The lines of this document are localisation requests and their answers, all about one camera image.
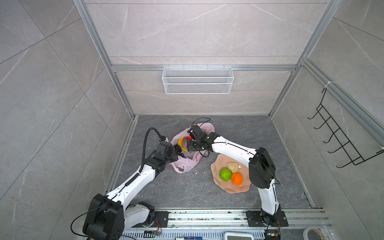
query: wall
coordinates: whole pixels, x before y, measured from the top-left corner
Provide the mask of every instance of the wall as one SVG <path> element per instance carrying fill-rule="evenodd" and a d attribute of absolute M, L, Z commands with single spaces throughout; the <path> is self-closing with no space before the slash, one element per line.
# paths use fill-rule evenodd
<path fill-rule="evenodd" d="M 128 115 L 72 1 L 4 0 L 0 22 L 0 239 L 72 239 Z"/>
<path fill-rule="evenodd" d="M 296 64 L 327 1 L 267 2 L 86 0 L 113 64 Z M 234 74 L 230 94 L 166 95 L 159 72 L 118 73 L 136 114 L 268 114 L 289 76 Z"/>
<path fill-rule="evenodd" d="M 310 55 L 314 62 L 354 100 L 384 123 L 383 113 L 383 1 L 344 0 Z M 383 239 L 384 154 L 354 166 L 331 137 L 319 115 L 323 86 L 302 70 L 273 121 L 316 207 L 323 207 L 340 239 Z M 323 105 L 365 158 L 380 145 L 329 93 Z M 333 131 L 336 125 L 330 120 Z M 342 143 L 348 140 L 340 130 Z M 358 155 L 346 145 L 352 159 Z"/>

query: white wire basket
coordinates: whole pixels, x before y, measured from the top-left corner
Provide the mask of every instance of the white wire basket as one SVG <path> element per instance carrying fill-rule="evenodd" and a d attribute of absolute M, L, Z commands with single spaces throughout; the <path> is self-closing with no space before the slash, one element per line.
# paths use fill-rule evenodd
<path fill-rule="evenodd" d="M 165 67 L 166 94 L 230 93 L 233 71 L 225 66 Z"/>

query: orange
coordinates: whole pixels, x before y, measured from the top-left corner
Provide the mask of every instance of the orange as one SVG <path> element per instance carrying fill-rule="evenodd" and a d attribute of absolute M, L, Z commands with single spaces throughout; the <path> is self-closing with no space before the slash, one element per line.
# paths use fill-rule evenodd
<path fill-rule="evenodd" d="M 235 185 L 240 185 L 243 182 L 243 177 L 241 176 L 240 173 L 234 172 L 232 173 L 231 181 Z"/>

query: pink plate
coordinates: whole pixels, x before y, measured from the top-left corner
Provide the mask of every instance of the pink plate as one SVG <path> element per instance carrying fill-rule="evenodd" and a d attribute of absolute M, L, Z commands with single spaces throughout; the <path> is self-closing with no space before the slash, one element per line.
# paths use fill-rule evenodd
<path fill-rule="evenodd" d="M 235 185 L 231 180 L 224 181 L 220 178 L 220 170 L 223 167 L 227 167 L 229 162 L 237 162 L 237 164 L 241 167 L 239 168 L 239 173 L 243 177 L 243 182 L 240 185 Z M 246 192 L 249 190 L 249 186 L 251 185 L 251 181 L 249 180 L 249 171 L 248 168 L 240 163 L 239 161 L 234 160 L 226 155 L 219 154 L 214 163 L 211 164 L 212 175 L 214 177 L 214 182 L 229 193 L 237 193 L 237 192 Z"/>

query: white zip tie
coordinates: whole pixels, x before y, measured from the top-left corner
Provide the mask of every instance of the white zip tie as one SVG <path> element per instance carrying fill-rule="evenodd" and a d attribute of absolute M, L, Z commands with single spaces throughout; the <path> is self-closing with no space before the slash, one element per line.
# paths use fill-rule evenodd
<path fill-rule="evenodd" d="M 330 83 L 335 83 L 335 82 L 332 82 L 332 81 L 328 81 L 328 83 L 325 85 L 325 87 L 324 87 L 324 88 L 327 88 L 328 84 L 330 84 Z"/>

